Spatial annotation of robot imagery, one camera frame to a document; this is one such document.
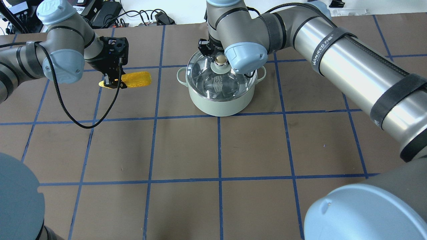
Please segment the tiled floor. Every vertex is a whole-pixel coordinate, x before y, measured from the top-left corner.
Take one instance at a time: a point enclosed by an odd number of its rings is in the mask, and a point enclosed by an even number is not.
[[[334,21],[427,76],[426,18]],[[205,24],[97,32],[128,37],[125,71],[146,70],[153,79],[122,90],[104,123],[72,124],[46,79],[23,83],[0,105],[0,151],[36,174],[46,225],[64,239],[300,239],[315,200],[403,164],[397,142],[293,49],[270,56],[246,109],[217,118],[197,109],[175,78],[207,37]],[[88,125],[114,91],[99,89],[101,75],[85,69],[80,82],[60,88],[72,115]]]

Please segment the pot handle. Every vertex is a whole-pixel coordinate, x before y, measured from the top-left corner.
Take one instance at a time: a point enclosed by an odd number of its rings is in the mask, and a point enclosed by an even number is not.
[[[261,68],[264,70],[264,76],[262,76],[261,78],[257,79],[257,80],[255,81],[255,84],[260,83],[260,82],[261,82],[262,80],[264,80],[264,78],[267,76],[266,68],[265,68],[264,66],[262,66]]]
[[[179,74],[180,74],[182,71],[186,70],[186,69],[187,69],[187,67],[181,67],[181,68],[178,70],[178,72],[176,73],[176,79],[178,80],[178,82],[179,82],[179,83],[181,83],[182,85],[184,85],[184,86],[188,87],[187,78],[185,79],[185,82],[183,82],[183,81],[181,81],[181,80],[179,79]]]

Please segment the glass lid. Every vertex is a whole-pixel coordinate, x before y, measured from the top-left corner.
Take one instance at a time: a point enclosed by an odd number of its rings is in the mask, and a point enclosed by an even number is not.
[[[254,84],[257,74],[251,78],[236,74],[227,66],[224,55],[215,59],[196,52],[187,66],[188,84],[198,95],[212,101],[229,101],[244,95]]]

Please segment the cable strap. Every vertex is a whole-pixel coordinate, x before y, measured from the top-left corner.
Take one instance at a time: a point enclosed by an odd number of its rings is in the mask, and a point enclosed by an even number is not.
[[[337,27],[332,30],[316,47],[313,52],[313,56],[311,57],[311,66],[313,70],[315,70],[318,74],[323,74],[320,72],[320,61],[322,61],[323,55],[325,52],[339,39],[341,39],[344,35],[349,34],[352,37],[357,38],[354,34],[349,32],[347,29],[343,27]]]
[[[393,107],[426,84],[427,79],[415,73],[411,73],[402,78],[402,80],[387,89],[376,101],[374,106],[372,106],[370,114],[371,120],[378,127],[383,129],[383,121]]]

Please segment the white surface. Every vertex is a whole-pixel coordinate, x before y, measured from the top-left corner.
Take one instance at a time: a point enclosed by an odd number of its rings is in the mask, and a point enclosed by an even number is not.
[[[331,0],[321,0],[327,5]],[[307,0],[246,0],[247,6],[258,9],[264,13],[268,9],[283,4],[283,3],[305,3]],[[427,0],[344,0],[345,7],[343,9],[366,9],[367,14],[393,14],[393,13],[408,13],[408,12],[427,12]],[[205,20],[206,1],[205,0],[122,0],[123,7],[126,11],[129,10],[154,10],[156,8],[163,9],[177,24],[202,23]],[[336,16],[337,12],[332,12],[332,16]],[[130,26],[136,26],[141,23],[139,17],[129,18],[124,16],[125,22],[130,23]],[[0,20],[0,27],[5,29],[6,23]]]

